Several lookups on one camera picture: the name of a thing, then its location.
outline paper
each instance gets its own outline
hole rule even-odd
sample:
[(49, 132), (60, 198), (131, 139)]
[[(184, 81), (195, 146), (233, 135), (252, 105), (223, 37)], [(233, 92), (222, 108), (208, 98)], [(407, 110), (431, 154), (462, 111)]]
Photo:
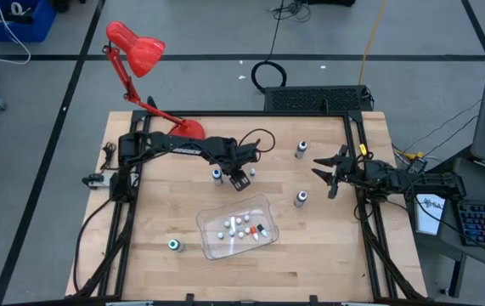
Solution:
[(416, 231), (418, 233), (437, 235), (439, 222), (429, 216), (441, 219), (445, 200), (437, 195), (417, 195), (421, 206), (416, 203)]

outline yellow cable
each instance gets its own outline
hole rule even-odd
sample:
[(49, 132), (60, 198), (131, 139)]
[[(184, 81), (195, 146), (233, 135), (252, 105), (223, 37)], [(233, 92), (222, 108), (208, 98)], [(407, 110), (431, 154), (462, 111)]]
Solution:
[(363, 61), (361, 62), (361, 71), (359, 72), (359, 85), (361, 85), (361, 81), (363, 81), (364, 64), (367, 60), (367, 53), (369, 52), (372, 41), (375, 39), (376, 28), (378, 28), (378, 24), (380, 23), (381, 16), (384, 13), (385, 6), (386, 6), (386, 0), (381, 0), (380, 12), (378, 12), (378, 17), (376, 17), (375, 24), (372, 26), (372, 32), (370, 33), (370, 38), (369, 38), (369, 43), (367, 43), (367, 48), (364, 50)]

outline table leg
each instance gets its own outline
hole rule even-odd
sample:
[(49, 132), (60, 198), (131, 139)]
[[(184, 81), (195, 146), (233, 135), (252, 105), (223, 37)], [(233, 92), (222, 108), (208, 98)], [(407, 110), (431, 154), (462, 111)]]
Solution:
[(454, 273), (452, 274), (452, 280), (449, 283), (449, 288), (441, 290), (441, 293), (444, 293), (452, 298), (458, 298), (461, 292), (461, 282), (463, 281), (463, 274), (465, 273), (465, 263), (466, 263), (466, 254), (461, 255), (461, 260), (456, 261), (454, 265)]

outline wooden table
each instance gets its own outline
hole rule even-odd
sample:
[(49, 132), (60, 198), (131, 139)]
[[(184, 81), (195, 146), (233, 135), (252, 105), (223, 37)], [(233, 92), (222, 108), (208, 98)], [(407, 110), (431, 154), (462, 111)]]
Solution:
[[(128, 132), (130, 118), (130, 112), (110, 113), (103, 144), (117, 143), (117, 138)], [(324, 302), (371, 301), (361, 227), (352, 214), (356, 204), (353, 187), (340, 184), (338, 196), (330, 200), (328, 187), (310, 171), (319, 167), (312, 162), (314, 158), (333, 156), (346, 143), (342, 119), (276, 116), (193, 119), (201, 122), (207, 136), (241, 139), (253, 128), (266, 128), (275, 135), (276, 147), (263, 154), (258, 163), (245, 165), (247, 173), (254, 167), (257, 175), (242, 192), (237, 192), (229, 182), (216, 186), (211, 180), (211, 170), (217, 167), (209, 166), (199, 157), (168, 154), (145, 163), (122, 298), (183, 300), (186, 293), (194, 293), (195, 300), (206, 301), (307, 301), (309, 295), (316, 294)], [(364, 125), (375, 159), (394, 165), (384, 114), (364, 113)], [(154, 117), (150, 130), (166, 133), (171, 126), (170, 122)], [(271, 144), (264, 133), (255, 133), (248, 141), (256, 138), (262, 139), (262, 149)], [(301, 140), (306, 140), (309, 147), (305, 156), (297, 160), (293, 154)], [(101, 151), (97, 168), (103, 160)], [(293, 205), (299, 190), (308, 191), (308, 200), (302, 208)], [(256, 194), (263, 194), (270, 201), (279, 226), (279, 239), (230, 258), (206, 259), (200, 246), (196, 214), (201, 209)], [(86, 217), (107, 196), (107, 190), (91, 191)], [(391, 196), (390, 200), (403, 204), (401, 196)], [(83, 235), (78, 273), (81, 285), (104, 256), (113, 206), (99, 213)], [(414, 288), (426, 295), (407, 213), (383, 204), (382, 216), (393, 262)], [(170, 251), (166, 245), (170, 239), (182, 241), (185, 250)], [(376, 262), (381, 294), (386, 296), (383, 266), (378, 257)], [(113, 292), (116, 271), (115, 263), (109, 292)], [(73, 292), (69, 280), (67, 294)]]

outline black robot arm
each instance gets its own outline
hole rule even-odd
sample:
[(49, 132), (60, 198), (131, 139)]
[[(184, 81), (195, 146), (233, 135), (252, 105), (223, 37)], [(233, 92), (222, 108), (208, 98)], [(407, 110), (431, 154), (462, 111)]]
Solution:
[[(144, 150), (139, 154), (141, 145)], [(211, 165), (218, 165), (222, 173), (229, 176), (235, 189), (241, 191), (250, 185), (250, 180), (241, 168), (248, 162), (258, 161), (257, 145), (259, 140), (238, 145), (236, 139), (232, 138), (191, 139), (162, 132), (135, 132), (119, 138), (118, 162), (122, 168), (133, 167), (166, 153), (200, 156)]]
[(466, 195), (461, 177), (454, 173), (409, 173), (384, 161), (347, 156), (345, 145), (341, 147), (339, 154), (314, 161), (326, 167), (336, 167), (335, 173), (312, 169), (330, 186), (330, 199), (336, 196), (338, 182), (359, 187), (365, 191), (367, 198), (378, 203), (385, 201), (390, 194), (406, 195), (407, 191), (412, 196), (434, 194), (450, 199)]

